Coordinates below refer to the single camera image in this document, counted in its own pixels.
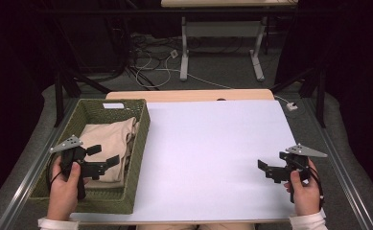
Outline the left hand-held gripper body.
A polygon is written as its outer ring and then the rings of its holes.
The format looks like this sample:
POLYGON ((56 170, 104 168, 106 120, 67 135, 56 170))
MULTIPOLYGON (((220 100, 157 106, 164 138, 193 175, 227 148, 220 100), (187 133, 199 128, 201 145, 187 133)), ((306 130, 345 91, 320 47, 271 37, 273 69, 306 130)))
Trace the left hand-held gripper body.
POLYGON ((61 172, 65 177, 69 176, 74 162, 80 165, 81 175, 77 185, 78 200, 82 200, 86 197, 83 180, 89 177, 97 180, 101 175, 104 175, 105 171, 108 169, 106 162, 87 162, 85 157, 88 155, 86 154, 86 149, 83 148, 82 145, 83 141, 77 136, 72 135, 55 147, 50 148, 50 153, 60 153, 61 172))

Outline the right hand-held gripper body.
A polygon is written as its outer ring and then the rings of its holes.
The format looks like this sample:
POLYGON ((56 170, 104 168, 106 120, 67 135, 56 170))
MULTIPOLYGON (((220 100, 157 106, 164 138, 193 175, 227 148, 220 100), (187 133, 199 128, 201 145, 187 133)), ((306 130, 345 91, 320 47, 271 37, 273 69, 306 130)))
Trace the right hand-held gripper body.
POLYGON ((327 154, 315 149, 305 147, 301 144, 287 148, 285 151, 291 154, 284 167, 268 166, 268 171, 265 172, 265 177, 272 179, 274 183, 281 183, 282 181, 291 181, 291 172, 298 171, 302 181, 309 180, 313 177, 319 186, 320 202, 324 200, 324 194, 318 173, 309 164, 310 157, 327 157, 327 154))

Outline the beige cloth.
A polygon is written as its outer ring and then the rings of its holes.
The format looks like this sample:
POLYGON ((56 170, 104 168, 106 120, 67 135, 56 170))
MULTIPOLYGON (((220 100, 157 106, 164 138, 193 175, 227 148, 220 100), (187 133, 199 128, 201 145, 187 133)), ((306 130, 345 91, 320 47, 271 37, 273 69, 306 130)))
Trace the beige cloth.
POLYGON ((125 167, 129 163, 132 145, 139 123, 135 117, 112 124, 86 125, 80 136, 82 147, 100 145, 102 150, 86 156, 87 162, 105 162, 107 159, 119 156, 120 163, 105 171, 99 180, 90 179, 86 189, 106 189, 123 187, 125 183, 125 167))

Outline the green woven basket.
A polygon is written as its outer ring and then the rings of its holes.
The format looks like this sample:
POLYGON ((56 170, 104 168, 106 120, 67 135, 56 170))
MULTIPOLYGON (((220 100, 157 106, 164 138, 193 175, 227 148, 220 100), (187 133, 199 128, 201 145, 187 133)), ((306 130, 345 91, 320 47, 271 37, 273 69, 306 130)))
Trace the green woven basket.
MULTIPOLYGON (((135 117, 140 127, 135 135, 131 156, 125 167, 123 187, 106 189, 85 189, 86 197, 79 200, 77 211, 80 213, 107 213, 128 215, 133 212, 143 152, 150 126, 150 114, 144 100, 121 100, 124 109, 104 109, 107 100, 82 99, 76 105, 58 143, 75 135, 79 138, 86 125, 112 124, 135 117)), ((50 153, 48 167, 42 171, 29 197, 40 205, 49 202, 51 189, 51 169, 60 153, 50 153)))

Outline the person's right hand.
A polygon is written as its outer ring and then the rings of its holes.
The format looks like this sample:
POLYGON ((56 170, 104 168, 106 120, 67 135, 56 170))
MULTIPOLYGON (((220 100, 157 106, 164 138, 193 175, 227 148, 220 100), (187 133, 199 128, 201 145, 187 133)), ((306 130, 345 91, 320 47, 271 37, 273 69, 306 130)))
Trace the person's right hand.
POLYGON ((298 171, 291 172, 291 181, 284 184, 286 191, 293 195, 294 213, 301 216, 316 214, 320 211, 319 186, 313 177, 303 183, 298 171))

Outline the person's left hand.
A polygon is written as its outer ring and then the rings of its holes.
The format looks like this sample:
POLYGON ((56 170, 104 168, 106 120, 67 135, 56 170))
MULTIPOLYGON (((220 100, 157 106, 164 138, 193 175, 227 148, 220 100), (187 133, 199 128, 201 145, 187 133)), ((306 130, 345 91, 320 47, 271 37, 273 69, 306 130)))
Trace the person's left hand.
POLYGON ((67 221, 76 210, 78 204, 78 182, 81 167, 74 162, 68 177, 61 172, 61 157, 59 156, 52 168, 51 192, 46 218, 50 220, 67 221))

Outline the white board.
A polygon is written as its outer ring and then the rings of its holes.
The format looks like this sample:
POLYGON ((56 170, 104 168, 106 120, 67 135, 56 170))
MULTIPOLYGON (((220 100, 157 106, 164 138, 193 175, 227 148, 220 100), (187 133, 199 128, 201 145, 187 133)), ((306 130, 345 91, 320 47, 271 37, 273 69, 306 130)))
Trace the white board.
POLYGON ((284 188, 257 163, 282 165, 294 145, 277 101, 149 103, 151 124, 130 215, 77 213, 88 223, 286 220, 284 188))

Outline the black stand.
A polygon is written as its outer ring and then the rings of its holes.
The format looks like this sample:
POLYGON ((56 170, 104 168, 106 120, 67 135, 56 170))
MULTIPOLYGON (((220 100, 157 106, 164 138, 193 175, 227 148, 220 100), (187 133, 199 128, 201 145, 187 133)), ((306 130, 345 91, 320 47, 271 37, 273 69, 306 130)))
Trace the black stand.
POLYGON ((56 111, 57 117, 55 127, 58 127, 64 118, 64 102, 63 102, 63 91, 73 98, 78 98, 81 95, 81 90, 77 84, 77 81, 82 81, 85 84, 93 87, 94 89, 107 94, 110 89, 102 86, 94 80, 86 77, 79 72, 74 71, 71 68, 62 69, 55 74, 55 98, 56 98, 56 111))
POLYGON ((271 87, 270 91, 275 94, 292 85, 294 82, 299 81, 300 79, 304 81, 299 89, 299 95, 301 98, 309 98, 313 95, 314 91, 316 91, 315 117, 320 126, 325 128, 324 101, 326 89, 326 69, 324 67, 312 67, 305 69, 298 75, 295 75, 280 83, 275 83, 271 87))

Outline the wooden table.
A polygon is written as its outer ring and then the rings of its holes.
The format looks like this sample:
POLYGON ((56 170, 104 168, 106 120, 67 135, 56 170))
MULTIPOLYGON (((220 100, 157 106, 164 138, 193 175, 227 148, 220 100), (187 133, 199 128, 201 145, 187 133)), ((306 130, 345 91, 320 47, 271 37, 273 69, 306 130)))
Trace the wooden table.
POLYGON ((274 100, 272 92, 268 89, 122 91, 110 92, 105 98, 107 100, 145 99, 149 103, 274 100))

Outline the white-legged table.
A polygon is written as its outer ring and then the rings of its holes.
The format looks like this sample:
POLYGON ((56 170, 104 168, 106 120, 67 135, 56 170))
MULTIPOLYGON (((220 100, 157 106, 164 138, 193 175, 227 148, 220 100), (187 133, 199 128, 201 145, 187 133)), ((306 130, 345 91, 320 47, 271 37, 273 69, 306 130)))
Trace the white-legged table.
MULTIPOLYGON (((292 10, 298 0, 161 0, 165 9, 179 8, 181 10, 292 10)), ((257 81, 264 81, 265 76, 258 58, 265 29, 268 26, 268 16, 258 19, 188 19, 181 17, 182 58, 180 79, 188 79, 190 37, 251 37, 255 39, 254 47, 249 51, 254 74, 257 81)))

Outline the metal rail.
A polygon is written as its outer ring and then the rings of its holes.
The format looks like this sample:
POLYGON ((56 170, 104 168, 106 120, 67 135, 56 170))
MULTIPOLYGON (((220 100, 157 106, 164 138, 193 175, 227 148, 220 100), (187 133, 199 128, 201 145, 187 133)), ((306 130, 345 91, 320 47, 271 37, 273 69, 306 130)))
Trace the metal rail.
POLYGON ((323 171, 323 188, 326 201, 324 210, 330 230, 373 230, 373 218, 364 199, 364 189, 370 189, 366 177, 348 144, 348 138, 336 101, 324 107, 322 127, 315 116, 315 100, 304 99, 304 107, 310 114, 311 127, 316 141, 328 154, 327 163, 316 162, 323 171))
POLYGON ((64 117, 58 126, 57 103, 52 99, 45 102, 26 148, 0 190, 0 230, 14 229, 19 216, 26 209, 25 205, 32 187, 46 167, 49 159, 48 150, 58 140, 77 102, 77 98, 64 100, 64 117))

